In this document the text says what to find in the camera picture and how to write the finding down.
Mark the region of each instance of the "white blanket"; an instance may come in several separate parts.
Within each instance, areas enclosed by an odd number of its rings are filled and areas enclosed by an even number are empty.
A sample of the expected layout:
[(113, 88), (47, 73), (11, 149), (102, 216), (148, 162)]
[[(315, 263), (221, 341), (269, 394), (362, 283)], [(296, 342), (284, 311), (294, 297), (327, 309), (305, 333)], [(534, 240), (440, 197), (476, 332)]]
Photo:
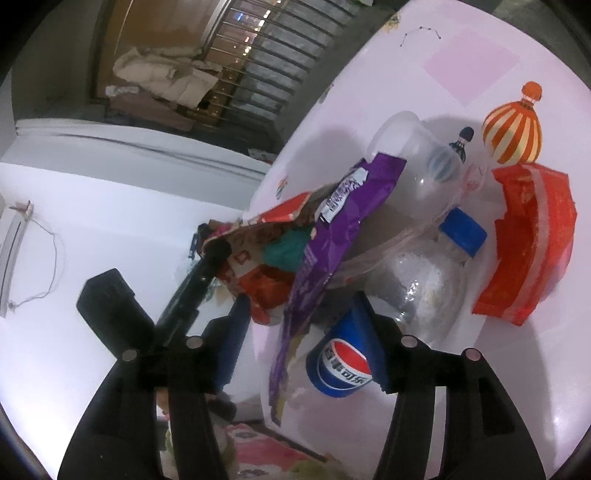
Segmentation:
[(188, 57), (169, 58), (149, 51), (141, 54), (134, 47), (117, 59), (113, 73), (156, 96), (196, 108), (217, 82), (213, 75), (195, 68), (208, 68), (204, 64)]

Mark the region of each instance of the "clear plastic bottle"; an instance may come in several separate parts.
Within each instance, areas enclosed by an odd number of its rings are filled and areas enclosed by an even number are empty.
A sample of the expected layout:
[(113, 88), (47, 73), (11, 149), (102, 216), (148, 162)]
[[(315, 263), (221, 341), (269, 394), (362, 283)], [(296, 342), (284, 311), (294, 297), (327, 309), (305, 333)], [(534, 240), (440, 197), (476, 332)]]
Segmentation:
[(486, 231), (455, 208), (438, 229), (372, 270), (365, 293), (388, 303), (403, 333), (433, 344), (456, 320), (466, 296), (465, 265), (485, 240)]

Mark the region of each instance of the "red snack bag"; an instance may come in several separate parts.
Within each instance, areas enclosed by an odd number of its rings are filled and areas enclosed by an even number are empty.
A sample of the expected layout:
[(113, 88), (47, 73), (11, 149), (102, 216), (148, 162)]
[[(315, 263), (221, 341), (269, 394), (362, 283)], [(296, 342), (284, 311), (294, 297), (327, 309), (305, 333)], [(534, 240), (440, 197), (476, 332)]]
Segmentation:
[(260, 325), (281, 321), (282, 306), (287, 301), (296, 275), (264, 263), (264, 247), (295, 226), (312, 224), (314, 212), (326, 197), (328, 188), (302, 193), (254, 218), (217, 224), (214, 238), (224, 237), (232, 255), (217, 277), (237, 296), (246, 293), (251, 299), (252, 319)]
[(539, 164), (493, 170), (507, 212), (495, 222), (499, 265), (472, 313), (523, 325), (564, 276), (577, 211), (569, 177)]

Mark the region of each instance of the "hot air balloon decoration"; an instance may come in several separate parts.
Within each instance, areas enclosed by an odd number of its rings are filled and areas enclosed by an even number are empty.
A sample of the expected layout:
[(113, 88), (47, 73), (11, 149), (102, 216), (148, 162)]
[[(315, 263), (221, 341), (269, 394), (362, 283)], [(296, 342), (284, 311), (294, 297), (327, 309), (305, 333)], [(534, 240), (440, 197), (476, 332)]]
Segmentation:
[(502, 165), (533, 163), (542, 150), (542, 129), (534, 103), (542, 98), (542, 87), (527, 82), (519, 102), (494, 109), (482, 125), (482, 139), (492, 158)]

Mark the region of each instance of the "purple snack wrapper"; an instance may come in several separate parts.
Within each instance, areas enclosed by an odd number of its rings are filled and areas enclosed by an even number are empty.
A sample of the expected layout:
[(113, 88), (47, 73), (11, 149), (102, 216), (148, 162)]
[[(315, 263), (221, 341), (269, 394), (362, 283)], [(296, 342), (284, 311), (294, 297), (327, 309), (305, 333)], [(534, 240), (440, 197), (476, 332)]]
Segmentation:
[(330, 278), (357, 237), (361, 222), (390, 196), (405, 165), (406, 160), (383, 153), (371, 163), (361, 160), (320, 207), (285, 306), (279, 351), (269, 375), (269, 405), (277, 425), (281, 424), (288, 355), (290, 351), (295, 354), (299, 343), (296, 338), (305, 333)]

